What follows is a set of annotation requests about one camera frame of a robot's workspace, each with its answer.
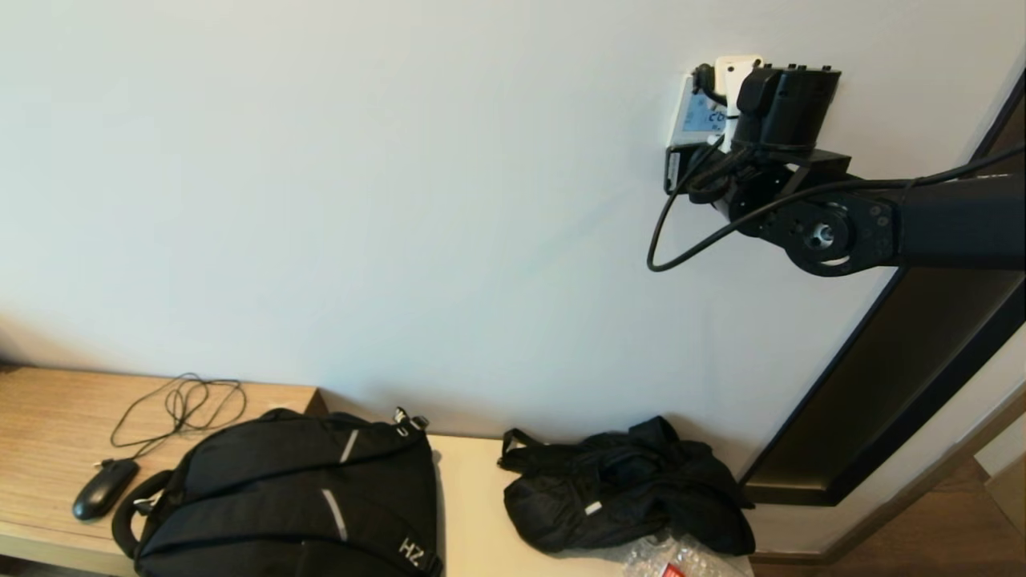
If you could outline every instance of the black backpack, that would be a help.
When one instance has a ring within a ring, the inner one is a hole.
[[[277,409],[226,428],[129,494],[114,539],[144,577],[438,577],[427,420],[396,421]]]
[[[524,445],[512,449],[513,441]],[[731,470],[704,443],[680,440],[662,417],[578,445],[506,433],[499,465],[521,473],[506,488],[517,533],[545,552],[622,545],[668,530],[709,548],[749,554],[752,508]]]

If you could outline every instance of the mouse cable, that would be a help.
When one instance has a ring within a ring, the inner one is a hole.
[[[193,417],[196,415],[196,412],[210,400],[210,390],[212,388],[226,388],[228,389],[228,392],[225,394],[224,398],[221,399],[221,402],[214,408],[209,419],[201,422],[194,422]],[[128,420],[132,411],[146,400],[153,398],[162,392],[165,393],[164,411],[171,418],[171,430],[164,434],[150,438],[132,440],[129,443],[119,443],[116,438],[117,434],[124,426],[125,421]],[[238,414],[222,423],[214,423],[222,411],[225,410],[228,401],[235,395],[239,395],[242,398]],[[111,431],[111,446],[117,449],[123,449],[125,447],[139,447],[139,451],[130,457],[130,459],[135,460],[149,455],[172,436],[188,434],[190,432],[209,432],[237,422],[246,412],[247,402],[248,399],[246,397],[246,391],[243,390],[242,383],[240,381],[234,379],[205,380],[201,379],[195,373],[185,373],[183,375],[179,375],[170,381],[167,381],[156,390],[135,399],[135,401],[132,402],[124,412],[124,415],[121,416],[121,419],[118,420],[118,424],[114,426],[114,430]]]

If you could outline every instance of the bubble wrap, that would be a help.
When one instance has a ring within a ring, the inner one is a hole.
[[[634,542],[624,577],[752,577],[752,571],[745,557],[720,555],[692,537],[649,537]]]

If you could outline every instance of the black cable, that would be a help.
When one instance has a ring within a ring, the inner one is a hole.
[[[1001,160],[1004,160],[1005,158],[1009,158],[1011,156],[1015,156],[1016,154],[1019,154],[1019,153],[1023,152],[1023,150],[1026,150],[1026,143],[1019,143],[1018,145],[1016,145],[1016,146],[1014,146],[1012,148],[1009,148],[1007,150],[1003,150],[1003,151],[995,153],[995,154],[991,154],[990,156],[986,156],[984,158],[979,158],[979,159],[974,160],[972,162],[968,162],[968,163],[962,164],[961,166],[958,166],[956,168],[951,168],[950,170],[945,170],[943,172],[938,172],[936,175],[931,175],[929,177],[920,177],[918,179],[900,179],[900,180],[883,180],[883,181],[843,181],[843,182],[839,182],[839,183],[828,183],[828,184],[825,184],[825,185],[820,185],[820,186],[815,186],[815,187],[812,187],[812,188],[807,188],[805,190],[800,190],[798,192],[795,192],[794,194],[791,194],[790,196],[785,196],[783,198],[778,198],[777,200],[774,200],[773,202],[770,202],[768,204],[760,206],[759,208],[756,208],[755,210],[752,210],[751,213],[748,213],[744,217],[741,217],[740,219],[738,219],[738,220],[736,220],[736,221],[734,221],[732,223],[728,223],[726,226],[720,228],[716,232],[714,232],[714,233],[710,234],[709,236],[707,236],[701,242],[699,242],[699,243],[695,244],[694,246],[692,246],[690,248],[688,248],[686,252],[684,252],[684,254],[680,255],[676,259],[673,259],[672,261],[670,261],[670,262],[668,262],[668,263],[666,263],[664,265],[655,265],[653,263],[653,256],[656,253],[656,249],[655,249],[655,240],[658,237],[659,230],[662,229],[662,227],[663,227],[663,219],[666,217],[666,213],[667,213],[667,209],[668,209],[668,206],[667,206],[667,207],[665,207],[663,209],[663,215],[660,217],[660,221],[656,225],[657,236],[653,237],[654,243],[648,248],[648,269],[652,270],[653,272],[663,272],[663,271],[670,270],[671,268],[674,268],[674,267],[676,267],[678,265],[681,265],[684,262],[690,260],[693,257],[695,257],[699,253],[701,253],[701,252],[705,251],[706,248],[712,246],[713,244],[715,244],[716,242],[718,242],[719,240],[721,240],[726,235],[728,235],[732,232],[738,230],[739,228],[745,226],[746,224],[754,221],[755,219],[758,219],[758,218],[762,217],[763,215],[766,215],[768,213],[777,210],[778,208],[781,208],[783,206],[787,206],[788,204],[792,204],[792,203],[797,202],[799,200],[804,200],[804,199],[806,199],[808,197],[812,197],[812,196],[817,196],[817,195],[820,195],[820,194],[826,194],[828,192],[842,192],[842,191],[856,191],[856,190],[899,189],[899,188],[906,188],[906,187],[907,188],[911,188],[913,186],[936,185],[936,184],[940,184],[940,183],[944,183],[944,182],[947,182],[947,181],[950,181],[950,180],[957,179],[959,177],[963,177],[963,176],[969,175],[971,172],[975,172],[976,170],[979,170],[980,168],[983,168],[983,167],[989,166],[991,164],[1000,162]]]
[[[710,101],[720,105],[726,106],[726,97],[715,91],[714,85],[716,84],[716,69],[708,64],[700,65],[698,68],[692,72],[693,88],[692,93],[697,93],[702,90],[702,93],[706,95]]]
[[[680,180],[677,181],[677,185],[673,187],[673,192],[671,192],[670,193],[670,197],[666,199],[666,203],[663,204],[663,213],[659,216],[659,220],[656,221],[656,230],[653,231],[653,233],[652,233],[652,241],[648,242],[648,259],[647,259],[647,262],[648,262],[648,269],[649,270],[653,270],[655,272],[661,272],[661,271],[664,271],[664,270],[669,270],[669,269],[662,268],[662,267],[664,267],[666,265],[657,265],[654,262],[655,259],[656,259],[656,246],[659,244],[659,236],[663,233],[663,223],[666,221],[666,216],[670,214],[670,206],[673,206],[673,201],[677,199],[677,195],[680,194],[680,191],[684,189],[684,186],[687,184],[687,181],[690,180],[692,175],[694,175],[696,170],[698,170],[700,167],[702,167],[702,164],[709,158],[709,155],[712,154],[712,152],[714,150],[716,150],[717,148],[719,148],[719,145],[723,144],[723,139],[724,138],[726,138],[725,134],[720,134],[720,137],[718,139],[716,139],[715,144],[713,144],[711,147],[707,148],[706,150],[702,151],[702,155],[699,156],[695,160],[695,162],[692,162],[692,165],[687,168],[687,171],[684,172],[684,176],[681,177]]]
[[[731,185],[729,177],[747,165],[754,155],[753,147],[735,145],[708,169],[692,175],[684,182],[688,200],[695,204],[711,204],[723,198]]]
[[[204,405],[210,399],[210,388],[211,387],[225,387],[228,388],[228,393],[225,397],[221,399],[221,402],[214,408],[213,413],[210,414],[210,418],[205,422],[193,423],[191,419]],[[144,438],[140,440],[133,440],[130,443],[118,443],[115,437],[124,426],[125,421],[128,420],[131,412],[135,410],[141,403],[149,398],[152,398],[162,391],[166,390],[167,394],[164,396],[164,411],[167,415],[171,417],[171,430],[170,432],[157,435],[150,438]],[[193,393],[201,392],[202,397],[197,401],[193,400]],[[239,412],[235,417],[231,419],[214,424],[218,417],[221,415],[222,411],[228,405],[228,401],[236,394],[242,397],[242,403],[239,408]],[[235,423],[242,418],[242,415],[246,412],[246,405],[248,403],[248,398],[246,397],[246,391],[242,388],[242,383],[236,380],[204,380],[200,379],[195,373],[185,373],[179,375],[177,377],[167,381],[156,390],[149,392],[142,397],[135,399],[128,409],[125,411],[121,419],[118,420],[118,424],[114,426],[114,430],[111,431],[111,446],[122,449],[125,447],[140,447],[139,451],[135,452],[130,459],[139,459],[140,457],[145,457],[152,453],[155,449],[160,447],[168,438],[177,435],[186,434],[189,432],[207,432],[226,427]]]

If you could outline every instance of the computer mouse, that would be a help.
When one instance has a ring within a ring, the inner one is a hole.
[[[96,476],[82,488],[71,512],[79,521],[104,516],[137,472],[139,464],[131,459],[107,459],[101,463]]]

